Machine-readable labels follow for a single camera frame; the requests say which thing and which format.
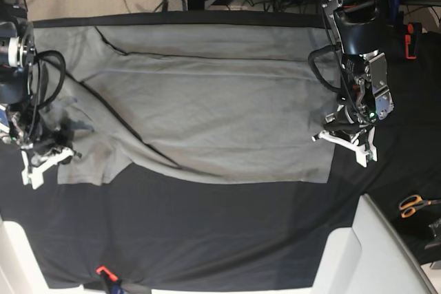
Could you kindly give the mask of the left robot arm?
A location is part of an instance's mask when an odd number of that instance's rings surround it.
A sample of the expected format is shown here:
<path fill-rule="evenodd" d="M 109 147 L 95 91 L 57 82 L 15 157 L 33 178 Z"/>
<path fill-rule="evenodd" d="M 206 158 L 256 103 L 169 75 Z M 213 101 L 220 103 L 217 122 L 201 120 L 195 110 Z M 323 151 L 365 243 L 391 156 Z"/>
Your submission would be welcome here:
<path fill-rule="evenodd" d="M 403 35 L 404 57 L 416 59 L 422 26 L 403 24 L 399 8 L 438 7 L 440 0 L 321 0 L 321 6 L 329 45 L 311 52 L 308 63 L 319 82 L 336 93 L 338 106 L 312 139 L 353 151 L 366 167 L 378 159 L 375 127 L 394 109 L 381 50 L 388 29 Z"/>

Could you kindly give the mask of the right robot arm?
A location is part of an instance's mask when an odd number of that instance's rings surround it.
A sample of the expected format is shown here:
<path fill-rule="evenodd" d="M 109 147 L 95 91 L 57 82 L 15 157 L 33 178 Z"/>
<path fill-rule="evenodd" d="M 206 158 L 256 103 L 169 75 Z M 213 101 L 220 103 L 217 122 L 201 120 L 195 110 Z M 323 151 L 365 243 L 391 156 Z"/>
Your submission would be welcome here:
<path fill-rule="evenodd" d="M 59 81 L 45 97 L 41 64 L 51 57 L 58 60 Z M 67 124 L 51 125 L 41 116 L 59 95 L 65 77 L 60 52 L 37 52 L 26 1 L 1 0 L 1 142 L 20 149 L 22 182 L 33 189 L 43 185 L 48 169 L 78 156 Z"/>

